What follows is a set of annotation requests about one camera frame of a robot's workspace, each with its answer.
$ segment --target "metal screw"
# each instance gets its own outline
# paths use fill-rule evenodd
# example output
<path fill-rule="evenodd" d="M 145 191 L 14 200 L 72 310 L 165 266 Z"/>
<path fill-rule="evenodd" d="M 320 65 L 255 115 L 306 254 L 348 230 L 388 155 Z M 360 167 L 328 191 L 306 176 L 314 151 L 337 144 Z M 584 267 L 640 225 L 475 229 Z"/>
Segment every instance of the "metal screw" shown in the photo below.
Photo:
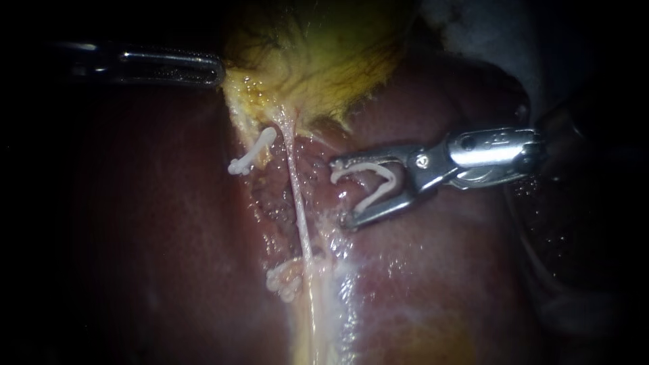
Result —
<path fill-rule="evenodd" d="M 417 155 L 417 159 L 414 161 L 414 164 L 417 165 L 418 168 L 428 168 L 428 165 L 430 164 L 430 160 L 427 155 L 425 154 L 420 154 Z"/>

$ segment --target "surgical instrument jaw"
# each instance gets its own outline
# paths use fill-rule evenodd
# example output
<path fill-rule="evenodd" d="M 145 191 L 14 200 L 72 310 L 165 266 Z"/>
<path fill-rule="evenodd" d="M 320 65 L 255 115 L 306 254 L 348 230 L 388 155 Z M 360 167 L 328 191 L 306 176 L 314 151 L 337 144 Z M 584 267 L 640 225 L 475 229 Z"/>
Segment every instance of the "surgical instrument jaw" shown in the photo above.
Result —
<path fill-rule="evenodd" d="M 150 84 L 212 89 L 225 69 L 215 55 L 113 42 L 47 44 L 54 75 L 68 82 Z"/>
<path fill-rule="evenodd" d="M 410 207 L 439 185 L 466 190 L 513 181 L 532 172 L 542 160 L 543 141 L 529 128 L 492 128 L 450 133 L 436 146 L 402 145 L 349 153 L 331 160 L 332 171 L 361 163 L 399 163 L 406 171 L 403 191 L 362 212 L 344 214 L 341 225 L 355 229 Z"/>

